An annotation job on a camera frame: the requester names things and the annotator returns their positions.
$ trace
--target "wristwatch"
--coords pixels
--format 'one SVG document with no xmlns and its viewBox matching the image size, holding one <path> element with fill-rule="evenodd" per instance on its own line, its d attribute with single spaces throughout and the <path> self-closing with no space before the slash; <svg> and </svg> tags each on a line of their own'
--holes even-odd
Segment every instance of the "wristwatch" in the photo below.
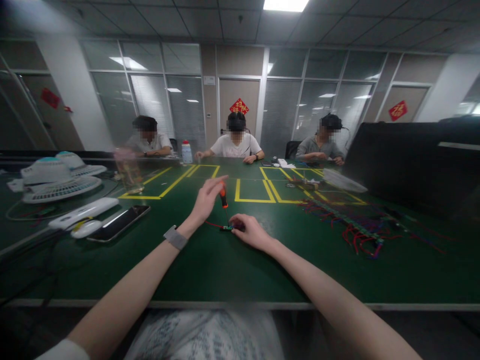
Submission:
<svg viewBox="0 0 480 360">
<path fill-rule="evenodd" d="M 163 234 L 165 240 L 172 244 L 178 250 L 182 250 L 187 245 L 188 240 L 185 236 L 177 232 L 177 227 L 173 225 L 166 233 Z"/>
</svg>

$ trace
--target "red screwdriver handle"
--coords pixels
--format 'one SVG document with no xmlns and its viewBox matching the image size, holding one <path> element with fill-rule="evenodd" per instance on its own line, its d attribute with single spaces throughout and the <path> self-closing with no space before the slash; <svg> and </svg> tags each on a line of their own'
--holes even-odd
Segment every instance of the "red screwdriver handle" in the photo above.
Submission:
<svg viewBox="0 0 480 360">
<path fill-rule="evenodd" d="M 220 181 L 220 184 L 223 185 L 223 188 L 220 190 L 221 207 L 226 209 L 229 207 L 227 203 L 227 185 L 223 181 Z"/>
</svg>

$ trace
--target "plastic bottle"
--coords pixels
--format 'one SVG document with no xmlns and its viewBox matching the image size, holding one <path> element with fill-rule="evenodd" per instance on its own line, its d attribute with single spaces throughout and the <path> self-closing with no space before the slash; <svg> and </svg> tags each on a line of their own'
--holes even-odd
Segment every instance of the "plastic bottle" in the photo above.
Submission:
<svg viewBox="0 0 480 360">
<path fill-rule="evenodd" d="M 194 162 L 192 158 L 192 148 L 190 148 L 188 140 L 183 140 L 181 144 L 181 157 L 183 158 L 184 164 L 191 164 Z"/>
<path fill-rule="evenodd" d="M 127 194 L 141 193 L 145 187 L 133 150 L 119 147 L 115 150 L 114 158 Z"/>
</svg>

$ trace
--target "screwdriver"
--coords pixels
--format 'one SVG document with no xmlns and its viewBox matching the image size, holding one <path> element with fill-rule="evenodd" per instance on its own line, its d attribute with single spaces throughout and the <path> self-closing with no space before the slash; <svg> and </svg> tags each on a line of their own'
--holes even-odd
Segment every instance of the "screwdriver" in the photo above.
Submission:
<svg viewBox="0 0 480 360">
<path fill-rule="evenodd" d="M 221 207 L 225 209 L 225 215 L 226 215 L 226 224 L 227 226 L 229 225 L 229 215 L 227 214 L 227 208 L 229 207 L 229 204 L 227 203 L 227 185 L 225 185 L 225 182 L 220 181 L 220 184 L 223 185 L 223 188 L 220 190 L 220 199 L 221 199 Z"/>
</svg>

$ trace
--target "red decoration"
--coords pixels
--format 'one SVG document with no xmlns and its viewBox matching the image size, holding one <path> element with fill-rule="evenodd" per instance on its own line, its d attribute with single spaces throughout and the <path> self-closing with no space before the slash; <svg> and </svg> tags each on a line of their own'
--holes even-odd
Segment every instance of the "red decoration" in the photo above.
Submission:
<svg viewBox="0 0 480 360">
<path fill-rule="evenodd" d="M 243 115 L 249 112 L 249 108 L 245 103 L 242 101 L 241 98 L 238 98 L 238 100 L 230 107 L 230 111 L 232 113 L 238 113 L 241 112 Z"/>
<path fill-rule="evenodd" d="M 54 109 L 59 106 L 60 98 L 46 87 L 41 91 L 40 98 Z"/>
<path fill-rule="evenodd" d="M 407 103 L 404 100 L 400 101 L 397 105 L 388 110 L 388 113 L 390 114 L 391 120 L 393 122 L 398 120 L 408 112 L 409 110 L 407 109 Z"/>
</svg>

